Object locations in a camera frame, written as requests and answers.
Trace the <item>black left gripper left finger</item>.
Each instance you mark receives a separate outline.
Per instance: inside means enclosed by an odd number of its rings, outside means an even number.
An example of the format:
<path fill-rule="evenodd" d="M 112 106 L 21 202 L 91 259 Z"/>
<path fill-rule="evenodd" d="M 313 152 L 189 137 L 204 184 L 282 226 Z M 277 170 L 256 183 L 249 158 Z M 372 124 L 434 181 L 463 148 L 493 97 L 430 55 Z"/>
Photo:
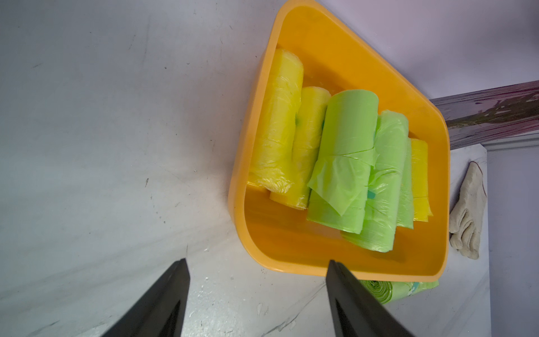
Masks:
<path fill-rule="evenodd" d="M 185 259 L 174 262 L 105 336 L 180 336 L 190 275 Z"/>

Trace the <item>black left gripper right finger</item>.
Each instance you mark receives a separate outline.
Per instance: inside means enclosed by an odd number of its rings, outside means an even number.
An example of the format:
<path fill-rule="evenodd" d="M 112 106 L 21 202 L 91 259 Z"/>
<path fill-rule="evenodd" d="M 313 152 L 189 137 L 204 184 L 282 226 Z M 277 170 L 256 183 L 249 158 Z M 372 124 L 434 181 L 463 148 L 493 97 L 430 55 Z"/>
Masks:
<path fill-rule="evenodd" d="M 331 260 L 326 274 L 335 335 L 411 336 L 342 264 Z"/>

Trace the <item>green trash bag roll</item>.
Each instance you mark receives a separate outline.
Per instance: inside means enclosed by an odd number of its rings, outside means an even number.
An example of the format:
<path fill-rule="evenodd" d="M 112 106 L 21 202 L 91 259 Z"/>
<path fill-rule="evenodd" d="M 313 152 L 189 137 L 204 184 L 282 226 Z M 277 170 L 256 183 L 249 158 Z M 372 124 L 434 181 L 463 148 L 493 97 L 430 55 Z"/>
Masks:
<path fill-rule="evenodd" d="M 408 229 L 414 228 L 414 196 L 412 191 L 411 139 L 406 141 L 406 155 L 401 177 L 397 225 Z"/>
<path fill-rule="evenodd" d="M 390 303 L 395 300 L 434 289 L 439 286 L 439 282 L 389 282 L 360 280 L 360 284 L 381 304 Z"/>
<path fill-rule="evenodd" d="M 350 243 L 370 251 L 393 250 L 405 168 L 409 164 L 408 119 L 385 110 L 378 116 L 374 150 L 377 158 L 369 178 L 362 231 L 342 231 Z"/>
<path fill-rule="evenodd" d="M 307 184 L 307 220 L 352 234 L 362 231 L 376 161 L 378 103 L 377 95 L 366 90 L 342 91 L 330 98 L 319 155 Z"/>

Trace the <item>yellow trash bag roll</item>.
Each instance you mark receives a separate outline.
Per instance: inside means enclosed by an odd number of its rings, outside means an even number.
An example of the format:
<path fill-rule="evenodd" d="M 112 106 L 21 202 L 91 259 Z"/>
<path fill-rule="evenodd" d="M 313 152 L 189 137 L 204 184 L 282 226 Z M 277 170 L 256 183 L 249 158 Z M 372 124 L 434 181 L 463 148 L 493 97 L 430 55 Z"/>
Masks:
<path fill-rule="evenodd" d="M 325 113 L 331 94 L 325 88 L 305 87 L 296 114 L 291 151 L 290 188 L 285 193 L 272 192 L 270 199 L 294 209 L 307 209 L 311 189 L 307 186 L 317 161 Z"/>
<path fill-rule="evenodd" d="M 300 108 L 304 67 L 290 51 L 275 51 L 249 169 L 249 180 L 271 192 L 292 185 L 291 151 Z"/>
<path fill-rule="evenodd" d="M 411 174 L 414 220 L 428 222 L 433 214 L 429 203 L 428 144 L 424 140 L 411 139 Z"/>

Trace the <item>orange plastic storage box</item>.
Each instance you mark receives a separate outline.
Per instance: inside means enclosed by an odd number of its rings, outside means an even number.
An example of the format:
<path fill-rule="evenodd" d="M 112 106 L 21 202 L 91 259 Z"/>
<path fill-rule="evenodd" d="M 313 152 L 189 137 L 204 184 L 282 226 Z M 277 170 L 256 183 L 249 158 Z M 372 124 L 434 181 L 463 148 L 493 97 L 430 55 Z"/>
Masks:
<path fill-rule="evenodd" d="M 307 220 L 305 211 L 270 199 L 248 184 L 248 171 L 276 49 L 302 61 L 309 86 L 331 93 L 373 91 L 381 110 L 405 115 L 413 138 L 428 144 L 428 187 L 432 216 L 413 229 L 398 228 L 394 248 L 378 253 L 357 247 L 338 230 Z M 277 12 L 239 137 L 228 209 L 245 250 L 262 266 L 301 275 L 324 276 L 332 260 L 359 279 L 432 282 L 446 267 L 449 251 L 450 140 L 439 110 L 329 10 L 315 1 L 288 1 Z"/>

